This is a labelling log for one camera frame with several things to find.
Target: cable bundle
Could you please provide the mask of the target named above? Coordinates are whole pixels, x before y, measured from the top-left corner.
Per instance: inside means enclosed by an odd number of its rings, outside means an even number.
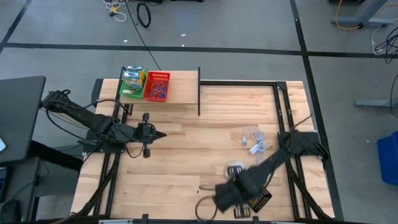
[[[260,163],[261,155],[266,153],[266,144],[264,142],[264,138],[266,137],[266,135],[262,130],[259,129],[259,127],[251,125],[247,127],[243,132],[242,143],[244,146],[246,145],[246,131],[250,131],[251,137],[258,141],[258,143],[250,149],[250,153],[255,154],[258,152],[257,162]]]
[[[383,43],[381,43],[381,44],[377,45],[375,48],[373,48],[374,54],[376,54],[376,52],[381,51],[382,49],[386,49],[386,52],[384,54],[384,60],[386,61],[387,64],[391,63],[392,59],[394,59],[398,53],[398,45],[395,45],[395,42],[398,38],[398,32],[396,32],[397,29],[398,29],[398,27],[396,27],[394,30],[392,30],[388,34],[386,41],[384,41]]]
[[[125,4],[122,3],[118,0],[113,0],[111,2],[106,2],[105,0],[102,0],[102,2],[105,4],[105,7],[109,9],[109,15],[112,16],[114,19],[116,19],[119,22],[124,22],[127,19],[127,16],[125,13],[118,12],[118,9],[120,8],[120,5]],[[118,19],[116,15],[122,15],[124,19]]]

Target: black floor stripe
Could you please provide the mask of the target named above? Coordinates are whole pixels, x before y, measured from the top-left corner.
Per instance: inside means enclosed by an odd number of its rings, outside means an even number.
[[[5,43],[4,48],[22,49],[68,49],[68,50],[127,50],[146,51],[144,46],[123,45],[83,45],[83,44],[23,44]],[[269,54],[269,55],[302,55],[298,50],[272,50],[272,49],[245,49],[245,48],[222,48],[222,47],[158,47],[148,46],[153,52],[201,52],[201,53],[239,53],[239,54]],[[341,58],[384,58],[384,55],[373,55],[370,53],[344,53],[344,52],[307,52],[311,57],[341,57]]]
[[[80,45],[80,44],[22,44],[6,43],[4,47],[24,49],[72,49],[72,50],[142,50],[144,46],[120,46],[120,45]],[[271,50],[271,49],[245,49],[245,48],[221,48],[221,47],[156,47],[148,46],[150,51],[158,52],[206,52],[206,53],[246,53],[246,54],[270,54],[270,55],[301,55],[298,50]]]
[[[341,58],[384,58],[384,55],[374,55],[370,53],[344,53],[344,52],[307,52],[311,57],[341,57]]]
[[[296,26],[296,32],[298,37],[298,42],[300,43],[301,53],[303,57],[303,63],[305,68],[305,73],[307,74],[308,86],[310,89],[313,110],[315,113],[315,120],[318,126],[318,132],[320,135],[321,143],[328,149],[328,138],[326,136],[325,125],[323,124],[322,112],[319,105],[317,89],[315,87],[315,82],[313,79],[313,74],[311,70],[310,59],[308,57],[307,47],[305,46],[304,34],[300,23],[299,12],[297,10],[297,5],[295,0],[290,0],[290,5],[292,6],[292,12],[294,17],[294,23]],[[324,164],[326,170],[326,177],[328,179],[328,186],[331,195],[331,202],[333,205],[333,211],[335,212],[335,217],[338,220],[343,220],[343,211],[341,209],[340,197],[338,195],[338,189],[336,184],[335,172],[333,170],[333,164],[331,158],[328,162]]]
[[[15,29],[18,26],[18,23],[21,21],[22,16],[24,16],[27,8],[30,6],[32,0],[27,0],[22,7],[21,11],[19,11],[17,17],[15,18],[14,22],[11,24],[10,28],[8,28],[8,31],[6,35],[4,36],[3,40],[1,41],[1,46],[0,46],[0,53],[2,52],[3,48],[5,47],[5,44],[8,42],[10,39],[12,33],[15,31]]]

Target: metal table leg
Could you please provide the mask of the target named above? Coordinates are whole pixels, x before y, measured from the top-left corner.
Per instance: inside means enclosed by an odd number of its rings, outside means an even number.
[[[359,24],[377,27],[381,25],[391,25],[394,23],[392,19],[373,18],[377,11],[383,7],[387,0],[370,0],[372,1],[363,12],[357,17],[339,17],[338,23],[344,27],[355,27]],[[336,24],[336,17],[331,20],[332,24]]]
[[[370,108],[390,108],[391,103],[389,100],[355,100],[357,107],[370,107]],[[392,108],[398,109],[398,98],[392,99]]]

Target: white cable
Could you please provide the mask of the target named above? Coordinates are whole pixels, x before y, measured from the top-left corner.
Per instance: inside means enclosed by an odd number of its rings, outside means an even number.
[[[107,8],[107,9],[109,9],[109,10],[111,10],[112,9],[112,7],[114,7],[114,8],[116,8],[116,9],[119,9],[120,8],[120,5],[123,5],[123,4],[125,4],[125,2],[121,2],[121,1],[118,1],[118,0],[115,0],[115,1],[111,1],[111,2],[105,2],[105,0],[102,0],[102,2],[105,4],[105,7]],[[116,17],[116,15],[123,15],[124,16],[124,19],[118,19],[117,17]],[[126,21],[126,19],[127,19],[127,16],[125,15],[125,13],[122,13],[122,12],[117,12],[117,11],[114,11],[114,15],[112,16],[114,19],[116,19],[117,21],[119,21],[119,22],[124,22],[124,21]]]
[[[127,16],[125,15],[125,13],[122,13],[122,12],[114,12],[114,13],[115,13],[115,15],[113,16],[114,19],[116,19],[116,20],[119,21],[119,22],[124,22],[124,21],[126,21]],[[120,19],[116,18],[116,15],[117,15],[117,14],[124,15],[124,19],[123,19],[123,20],[120,20]]]
[[[113,6],[116,6],[117,5],[117,9],[119,9],[120,8],[120,5],[123,5],[123,4],[125,4],[125,2],[120,2],[120,1],[111,1],[111,2],[106,2],[105,0],[102,0],[102,2],[105,4],[105,7],[107,8],[107,9],[111,9],[111,7],[112,7],[112,3],[113,3]]]
[[[250,125],[243,131],[242,143],[244,145],[246,145],[246,131],[250,131],[251,137],[258,141],[258,143],[250,149],[250,153],[257,153],[257,163],[260,163],[261,155],[266,153],[266,143],[264,142],[266,135],[258,126]]]
[[[374,34],[375,34],[376,31],[378,31],[381,27],[382,27],[382,26],[379,26],[378,28],[376,28],[376,29],[373,31],[372,36],[371,36],[371,46],[372,46],[372,52],[373,52],[374,55],[382,55],[382,54],[383,54],[383,53],[377,54],[377,53],[374,51],[374,45],[375,45],[376,43],[373,41],[373,36],[374,36]]]

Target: yellow cable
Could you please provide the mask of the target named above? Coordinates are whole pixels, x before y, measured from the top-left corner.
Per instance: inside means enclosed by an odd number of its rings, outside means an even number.
[[[337,27],[338,27],[339,29],[342,29],[342,30],[355,30],[355,29],[359,29],[360,26],[351,27],[351,28],[345,28],[345,27],[341,27],[341,26],[338,24],[338,12],[340,11],[340,6],[341,6],[341,3],[342,3],[342,2],[343,2],[343,0],[340,0],[340,3],[338,4],[337,11],[336,11],[336,25],[337,25]]]
[[[114,7],[114,1],[111,1],[111,9],[110,9],[110,11],[111,12],[117,12],[118,11],[118,7]]]

